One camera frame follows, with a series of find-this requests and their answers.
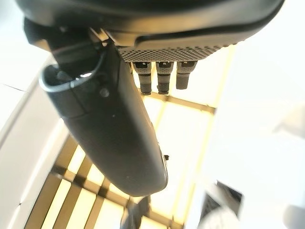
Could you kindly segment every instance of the black mount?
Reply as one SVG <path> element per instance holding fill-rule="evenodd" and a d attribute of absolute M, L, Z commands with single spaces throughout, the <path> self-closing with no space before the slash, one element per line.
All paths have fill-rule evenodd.
<path fill-rule="evenodd" d="M 137 197 L 167 185 L 165 158 L 135 87 L 130 65 L 91 29 L 25 20 L 29 42 L 45 40 L 57 61 L 40 78 L 71 134 L 120 190 Z"/>

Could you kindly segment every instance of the screw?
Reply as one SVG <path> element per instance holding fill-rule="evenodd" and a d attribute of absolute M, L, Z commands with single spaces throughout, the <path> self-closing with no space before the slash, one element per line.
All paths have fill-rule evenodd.
<path fill-rule="evenodd" d="M 103 98 L 107 98 L 109 96 L 109 90 L 105 87 L 103 87 L 101 90 L 100 90 L 100 95 L 103 97 Z"/>

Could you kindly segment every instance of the black perforated panel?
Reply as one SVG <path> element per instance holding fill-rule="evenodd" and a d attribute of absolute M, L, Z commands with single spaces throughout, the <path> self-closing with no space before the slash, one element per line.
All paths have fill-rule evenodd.
<path fill-rule="evenodd" d="M 177 47 L 156 50 L 135 50 L 120 48 L 119 52 L 126 62 L 161 62 L 161 61 L 198 61 L 216 52 L 219 46 Z"/>

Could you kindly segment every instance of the perforated grille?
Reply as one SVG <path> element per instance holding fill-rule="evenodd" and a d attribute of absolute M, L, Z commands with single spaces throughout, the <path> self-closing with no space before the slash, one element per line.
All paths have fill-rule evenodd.
<path fill-rule="evenodd" d="M 126 62 L 198 61 L 208 57 L 220 48 L 219 46 L 177 47 L 156 50 L 121 48 L 119 52 Z"/>

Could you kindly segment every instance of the black plastic cover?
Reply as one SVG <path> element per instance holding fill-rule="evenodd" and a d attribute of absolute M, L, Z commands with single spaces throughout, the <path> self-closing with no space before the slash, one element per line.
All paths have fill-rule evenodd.
<path fill-rule="evenodd" d="M 68 129 L 120 190 L 146 196 L 164 189 L 167 170 L 130 68 L 112 45 L 91 76 L 56 84 L 56 67 L 40 82 Z"/>

